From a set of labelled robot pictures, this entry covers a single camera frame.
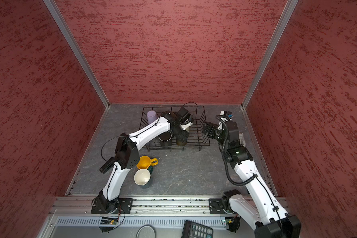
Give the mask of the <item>black mug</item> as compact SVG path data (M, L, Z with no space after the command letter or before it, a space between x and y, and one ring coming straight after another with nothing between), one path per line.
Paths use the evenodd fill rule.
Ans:
M172 134L167 131L158 136L159 141L160 141L160 146L163 148L169 148L172 146Z

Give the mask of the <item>lavender plastic cup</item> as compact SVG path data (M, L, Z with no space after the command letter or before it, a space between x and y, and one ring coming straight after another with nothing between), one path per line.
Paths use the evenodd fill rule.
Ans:
M152 124L154 123L157 119L158 119L158 115L157 113L154 111L154 110L151 110L151 111L148 111L147 112L147 121L148 121L148 124Z

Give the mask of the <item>white cup dark green base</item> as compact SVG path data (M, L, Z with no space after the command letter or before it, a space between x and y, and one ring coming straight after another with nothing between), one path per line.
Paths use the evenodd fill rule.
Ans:
M134 175L134 182L141 187L147 187L151 181L151 172L148 169L139 169Z

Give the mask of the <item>olive green glass cup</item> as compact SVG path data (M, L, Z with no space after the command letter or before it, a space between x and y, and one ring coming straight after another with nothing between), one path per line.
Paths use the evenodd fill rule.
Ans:
M179 140L179 139L177 138L177 139L176 139L176 144L177 144L177 146L183 147L183 146L186 146L187 141L181 141L181 140Z

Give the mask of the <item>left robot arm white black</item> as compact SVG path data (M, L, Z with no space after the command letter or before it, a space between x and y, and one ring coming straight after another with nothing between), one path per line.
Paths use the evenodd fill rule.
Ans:
M140 161L139 150L157 136L170 132L181 142L187 141L188 129L194 119L190 112L181 107L177 112L165 111L151 124L131 134L122 133L118 137L115 155L100 168L105 174L112 169L105 187L92 200L92 214L111 214L120 211L121 187L131 169Z

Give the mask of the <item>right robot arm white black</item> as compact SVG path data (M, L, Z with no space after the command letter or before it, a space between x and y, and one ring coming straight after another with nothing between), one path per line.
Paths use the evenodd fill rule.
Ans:
M219 124L205 123L203 133L218 142L228 180L245 186L255 203L250 205L237 190L230 190L223 195L224 210L237 213L257 238L298 238L299 218L291 215L266 185L252 155L240 142L237 123L226 116L216 118Z

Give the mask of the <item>white plastic tape dispenser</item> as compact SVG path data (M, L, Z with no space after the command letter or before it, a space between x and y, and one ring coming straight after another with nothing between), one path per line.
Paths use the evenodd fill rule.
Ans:
M246 147L246 140L244 138L243 133L239 133L239 140L240 140L240 145L243 145L244 147Z

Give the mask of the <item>yellow mug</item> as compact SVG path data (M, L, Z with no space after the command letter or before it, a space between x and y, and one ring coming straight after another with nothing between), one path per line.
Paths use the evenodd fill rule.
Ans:
M139 159L139 162L137 163L137 168L138 169L148 169L151 166L158 165L158 159L153 158L151 159L148 156L141 156Z

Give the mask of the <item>black stapler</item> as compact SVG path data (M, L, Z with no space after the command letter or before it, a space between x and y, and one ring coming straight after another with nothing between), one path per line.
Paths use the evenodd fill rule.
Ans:
M111 157L108 159L104 165L100 168L100 172L105 174L108 170L110 170L115 165L115 157Z

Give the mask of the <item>black calculator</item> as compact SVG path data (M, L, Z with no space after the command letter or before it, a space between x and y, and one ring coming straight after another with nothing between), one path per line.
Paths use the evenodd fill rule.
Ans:
M214 238L212 228L185 220L181 238Z

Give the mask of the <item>round grey disc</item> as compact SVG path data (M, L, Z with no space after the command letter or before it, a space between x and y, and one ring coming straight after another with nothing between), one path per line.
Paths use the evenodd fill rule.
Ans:
M137 231L135 237L136 238L156 238L156 232L152 226L145 225Z

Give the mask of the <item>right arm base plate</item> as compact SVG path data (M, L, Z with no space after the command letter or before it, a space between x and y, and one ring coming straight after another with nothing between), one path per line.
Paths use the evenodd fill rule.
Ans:
M229 198L210 198L208 202L210 214L237 214L235 211L232 211Z

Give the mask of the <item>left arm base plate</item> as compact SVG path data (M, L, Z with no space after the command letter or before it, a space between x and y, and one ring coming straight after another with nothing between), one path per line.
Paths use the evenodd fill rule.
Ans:
M133 199L120 198L116 201L101 200L95 197L92 200L91 214L129 214L131 212Z

